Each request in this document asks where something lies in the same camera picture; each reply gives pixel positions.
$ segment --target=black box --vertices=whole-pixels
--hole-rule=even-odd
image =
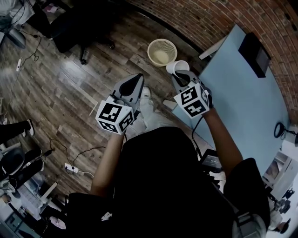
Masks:
[[[254,33],[248,33],[245,36],[239,48],[239,52],[251,66],[258,78],[266,77],[265,74],[271,57]]]

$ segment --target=power strip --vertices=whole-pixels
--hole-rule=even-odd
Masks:
[[[64,168],[70,170],[70,171],[73,171],[74,173],[77,173],[79,171],[79,169],[77,167],[74,167],[74,169],[72,168],[72,166],[68,163],[65,163],[65,166]]]

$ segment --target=black shirt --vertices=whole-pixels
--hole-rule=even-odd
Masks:
[[[268,200],[254,159],[232,170],[224,195],[268,228]],[[112,217],[102,221],[107,212]],[[72,193],[67,217],[73,235],[231,237],[234,213],[201,171],[191,140],[179,128],[162,127],[123,145],[113,199]]]

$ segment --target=white paper cup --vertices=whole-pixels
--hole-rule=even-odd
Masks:
[[[167,71],[169,74],[176,75],[175,71],[177,70],[189,70],[190,66],[184,60],[174,61],[167,64]]]

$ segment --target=office chair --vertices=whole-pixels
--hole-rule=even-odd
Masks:
[[[34,161],[41,155],[39,148],[25,154],[20,143],[17,143],[1,151],[1,155],[3,157],[0,161],[0,181],[9,180],[14,189],[22,186],[43,167],[41,159]]]
[[[67,10],[56,18],[50,25],[51,35],[59,50],[64,53],[76,44],[81,45],[80,62],[85,65],[83,58],[86,47],[92,41],[108,44],[111,49],[115,45],[105,38],[115,21],[119,3],[109,0],[84,1]]]

